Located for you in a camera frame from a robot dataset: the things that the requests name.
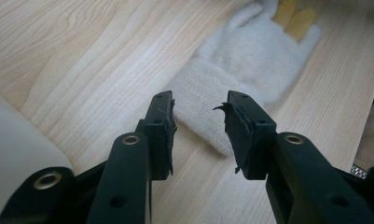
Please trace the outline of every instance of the glove finger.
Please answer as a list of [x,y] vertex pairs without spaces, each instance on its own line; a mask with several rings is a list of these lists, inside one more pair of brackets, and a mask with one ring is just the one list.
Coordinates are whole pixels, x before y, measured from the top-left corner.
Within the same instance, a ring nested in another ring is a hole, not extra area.
[[321,37],[321,30],[318,25],[312,25],[309,29],[308,33],[303,37],[303,39],[299,42],[299,52],[301,54],[310,54],[314,47],[317,45],[318,40]]
[[259,0],[258,3],[262,6],[262,13],[260,16],[272,19],[276,14],[279,6],[278,0]]
[[258,3],[249,3],[242,7],[227,23],[230,29],[244,26],[262,11],[262,6]]
[[196,50],[194,57],[199,57],[207,60],[210,59],[218,49],[222,34],[223,28],[221,27],[213,34],[211,34],[207,39],[205,39],[203,43],[201,43],[199,48]]

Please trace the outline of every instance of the work glove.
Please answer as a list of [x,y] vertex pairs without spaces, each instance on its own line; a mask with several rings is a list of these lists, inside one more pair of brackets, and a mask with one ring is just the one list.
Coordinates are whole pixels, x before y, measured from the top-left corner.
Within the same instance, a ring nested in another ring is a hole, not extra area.
[[[174,115],[223,155],[233,151],[224,115],[213,108],[232,90],[250,95],[270,111],[284,99],[319,40],[318,26],[304,22],[310,13],[294,10],[284,15],[289,5],[277,6],[275,0],[244,6],[200,45],[165,87],[177,102]],[[275,15],[288,21],[279,25]],[[298,23],[303,23],[302,31],[295,29]]]

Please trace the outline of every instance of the screw hole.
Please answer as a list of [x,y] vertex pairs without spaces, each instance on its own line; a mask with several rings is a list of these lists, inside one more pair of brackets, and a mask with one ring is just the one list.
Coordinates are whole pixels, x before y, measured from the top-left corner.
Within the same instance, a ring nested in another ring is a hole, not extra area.
[[285,137],[285,140],[291,144],[294,144],[294,145],[301,145],[303,144],[303,139],[301,139],[300,137],[297,137],[295,135],[287,135]]
[[340,195],[334,195],[329,198],[329,201],[332,202],[334,205],[340,206],[340,207],[348,207],[349,201],[345,199],[344,197]]
[[140,138],[137,136],[127,136],[122,139],[122,143],[125,145],[134,145],[140,142]]
[[110,205],[115,208],[123,207],[128,202],[128,199],[122,195],[116,195],[111,198]]

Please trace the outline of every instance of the wooden table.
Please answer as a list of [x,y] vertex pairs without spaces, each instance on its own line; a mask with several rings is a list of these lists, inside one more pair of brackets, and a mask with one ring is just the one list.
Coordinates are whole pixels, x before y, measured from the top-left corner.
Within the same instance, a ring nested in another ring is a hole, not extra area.
[[[106,160],[151,96],[245,2],[0,0],[0,94],[80,174]],[[273,118],[348,171],[374,95],[374,1],[303,4],[319,11],[323,37]],[[178,127],[175,174],[153,187],[154,223],[275,222],[264,181],[235,175],[233,158]]]

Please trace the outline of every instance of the metal screw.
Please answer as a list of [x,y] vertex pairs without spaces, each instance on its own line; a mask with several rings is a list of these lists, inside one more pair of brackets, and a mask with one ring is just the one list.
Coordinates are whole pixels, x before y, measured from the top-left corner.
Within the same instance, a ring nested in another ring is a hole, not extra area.
[[134,145],[140,142],[140,138],[135,135],[127,136],[122,139],[122,143],[125,145]]
[[49,189],[57,185],[62,179],[62,175],[58,172],[50,172],[45,175],[41,175],[34,183],[35,189]]

